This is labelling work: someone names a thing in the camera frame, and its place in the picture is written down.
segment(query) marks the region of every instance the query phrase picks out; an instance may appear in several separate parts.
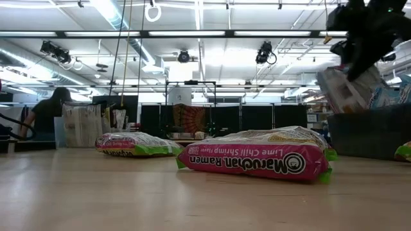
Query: woman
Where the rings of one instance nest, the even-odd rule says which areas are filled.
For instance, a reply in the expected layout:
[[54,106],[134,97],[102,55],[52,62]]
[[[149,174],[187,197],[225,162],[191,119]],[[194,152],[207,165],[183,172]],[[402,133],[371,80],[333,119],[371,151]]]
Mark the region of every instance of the woman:
[[[25,124],[32,124],[37,135],[36,141],[54,141],[54,117],[62,116],[64,102],[72,101],[70,91],[65,87],[57,87],[49,99],[40,101],[28,114]],[[21,137],[27,137],[27,128],[22,127]]]

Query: green ramen package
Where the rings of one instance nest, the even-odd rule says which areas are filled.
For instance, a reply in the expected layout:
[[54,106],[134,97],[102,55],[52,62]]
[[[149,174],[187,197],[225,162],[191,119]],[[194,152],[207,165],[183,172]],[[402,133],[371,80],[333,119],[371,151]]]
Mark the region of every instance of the green ramen package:
[[106,133],[96,140],[96,149],[117,157],[178,155],[184,149],[174,141],[153,137],[143,132]]
[[395,159],[402,161],[407,160],[411,162],[411,141],[405,143],[397,149]]

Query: hanging ring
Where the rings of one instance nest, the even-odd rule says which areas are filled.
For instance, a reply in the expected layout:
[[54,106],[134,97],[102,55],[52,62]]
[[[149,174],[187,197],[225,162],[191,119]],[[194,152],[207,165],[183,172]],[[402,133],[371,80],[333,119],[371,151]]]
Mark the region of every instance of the hanging ring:
[[[156,9],[158,10],[157,16],[155,16],[154,18],[151,18],[150,15],[148,14],[148,12],[150,11],[150,9],[152,9],[152,8],[156,8]],[[159,20],[160,17],[161,17],[161,7],[160,7],[160,6],[157,6],[157,5],[148,7],[148,8],[146,8],[145,15],[146,15],[147,21],[149,21],[149,22],[155,22],[155,21]]]

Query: pink ramen package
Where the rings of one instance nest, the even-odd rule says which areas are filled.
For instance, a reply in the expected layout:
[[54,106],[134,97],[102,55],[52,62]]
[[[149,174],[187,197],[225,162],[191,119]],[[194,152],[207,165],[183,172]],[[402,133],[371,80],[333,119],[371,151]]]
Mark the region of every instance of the pink ramen package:
[[106,133],[96,140],[96,149],[118,157],[178,155],[184,149],[174,141],[153,137],[143,132]]
[[179,168],[289,180],[329,181],[337,153],[318,133],[300,126],[249,130],[190,144]]

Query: rope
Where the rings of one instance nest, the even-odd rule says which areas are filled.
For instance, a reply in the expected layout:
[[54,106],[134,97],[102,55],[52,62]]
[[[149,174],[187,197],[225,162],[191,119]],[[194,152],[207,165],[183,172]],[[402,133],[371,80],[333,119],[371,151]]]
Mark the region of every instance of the rope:
[[125,11],[126,11],[126,8],[125,8],[125,7],[123,7],[123,15],[121,16],[120,30],[119,30],[119,33],[118,33],[118,39],[117,39],[116,55],[114,56],[113,75],[111,76],[109,96],[111,96],[111,92],[112,92],[112,90],[113,90],[113,84],[114,84],[114,73],[115,73],[115,71],[116,71],[116,63],[117,63],[117,56],[118,56],[118,48],[119,48],[119,46],[120,46],[121,30],[123,29],[123,22],[124,22],[124,13],[125,13]]
[[[143,8],[143,11],[145,11],[146,10],[146,0],[144,0],[144,8]],[[143,18],[142,18],[142,20],[141,20],[141,30],[144,30],[144,14],[143,14]],[[138,104],[139,104],[139,99],[140,99],[140,74],[141,74],[141,52],[142,52],[142,48],[143,48],[143,38],[141,38],[141,40],[140,40],[141,42],[140,42],[140,57],[139,57],[139,80],[138,80],[138,85],[137,85],[137,95],[138,95],[138,97],[137,97],[137,115],[139,114],[139,107],[138,107]]]
[[327,0],[324,0],[324,6],[326,7],[326,38],[324,39],[324,44],[327,44],[333,37],[328,35],[328,28],[327,28],[327,22],[328,22],[328,7],[327,7]]
[[126,84],[126,73],[127,73],[127,59],[128,59],[128,47],[130,45],[129,40],[130,40],[130,30],[131,30],[131,16],[133,12],[133,7],[130,7],[130,18],[128,20],[128,34],[127,34],[127,48],[126,48],[126,62],[124,63],[124,78],[123,78],[123,89],[121,91],[121,106],[123,107],[123,99],[124,99],[124,86]]

